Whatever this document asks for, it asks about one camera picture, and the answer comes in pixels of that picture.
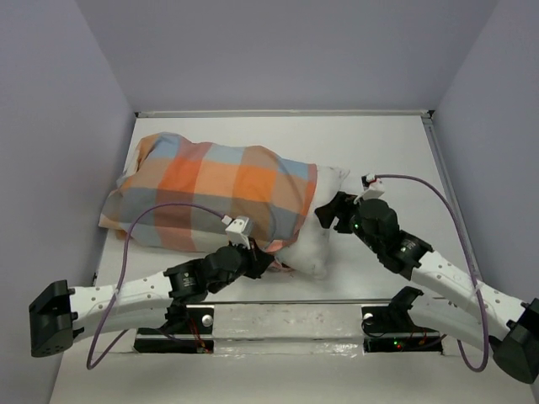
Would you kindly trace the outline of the white pillow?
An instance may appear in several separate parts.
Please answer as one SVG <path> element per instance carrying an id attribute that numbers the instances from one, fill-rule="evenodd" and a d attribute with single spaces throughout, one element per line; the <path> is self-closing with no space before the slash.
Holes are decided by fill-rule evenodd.
<path id="1" fill-rule="evenodd" d="M 289 247 L 283 247 L 275 255 L 282 271 L 298 271 L 314 279 L 327 274 L 329 255 L 329 230 L 323 229 L 315 215 L 315 209 L 328 204 L 341 190 L 350 175 L 349 169 L 317 166 L 318 177 L 312 203 L 298 237 Z"/>

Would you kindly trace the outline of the multicolour checked pillowcase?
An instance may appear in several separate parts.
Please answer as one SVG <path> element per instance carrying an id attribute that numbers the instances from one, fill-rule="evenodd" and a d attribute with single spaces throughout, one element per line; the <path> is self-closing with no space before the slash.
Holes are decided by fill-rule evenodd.
<path id="1" fill-rule="evenodd" d="M 145 247 L 205 253 L 226 243 L 223 215 L 246 216 L 251 236 L 275 255 L 299 236 L 318 168 L 263 146 L 192 142 L 173 133 L 142 138 L 107 197 L 99 226 Z"/>

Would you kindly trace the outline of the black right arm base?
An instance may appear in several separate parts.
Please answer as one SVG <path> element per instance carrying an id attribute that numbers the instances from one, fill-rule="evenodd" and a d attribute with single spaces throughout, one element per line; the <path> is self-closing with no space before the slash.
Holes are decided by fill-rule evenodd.
<path id="1" fill-rule="evenodd" d="M 415 325 L 409 314 L 423 295 L 421 290 L 406 286 L 385 306 L 363 306 L 360 325 L 364 352 L 442 354 L 442 336 L 433 329 Z"/>

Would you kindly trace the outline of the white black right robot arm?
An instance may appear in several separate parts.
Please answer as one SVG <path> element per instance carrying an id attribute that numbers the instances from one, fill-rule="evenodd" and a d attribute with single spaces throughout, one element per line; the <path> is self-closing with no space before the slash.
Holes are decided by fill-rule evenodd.
<path id="1" fill-rule="evenodd" d="M 357 236 L 382 266 L 447 299 L 425 316 L 424 326 L 483 348 L 510 377 L 533 384 L 538 377 L 538 301 L 529 303 L 473 281 L 430 244 L 402 230 L 382 199 L 343 192 L 315 210 L 321 226 Z"/>

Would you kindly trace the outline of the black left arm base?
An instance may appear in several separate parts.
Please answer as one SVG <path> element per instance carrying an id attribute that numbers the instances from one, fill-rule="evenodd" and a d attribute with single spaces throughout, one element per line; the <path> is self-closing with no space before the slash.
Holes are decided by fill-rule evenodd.
<path id="1" fill-rule="evenodd" d="M 214 317 L 213 305 L 172 306 L 162 326 L 136 330 L 133 349 L 139 354 L 212 354 Z"/>

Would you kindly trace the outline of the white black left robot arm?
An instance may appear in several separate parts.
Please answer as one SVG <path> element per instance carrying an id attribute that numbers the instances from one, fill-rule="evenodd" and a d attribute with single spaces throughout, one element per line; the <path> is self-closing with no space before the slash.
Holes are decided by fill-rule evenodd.
<path id="1" fill-rule="evenodd" d="M 228 244 L 142 279 L 95 287 L 58 280 L 29 304 L 30 354 L 44 358 L 102 332 L 132 328 L 181 330 L 187 306 L 203 302 L 241 277 L 259 279 L 273 263 L 256 244 Z"/>

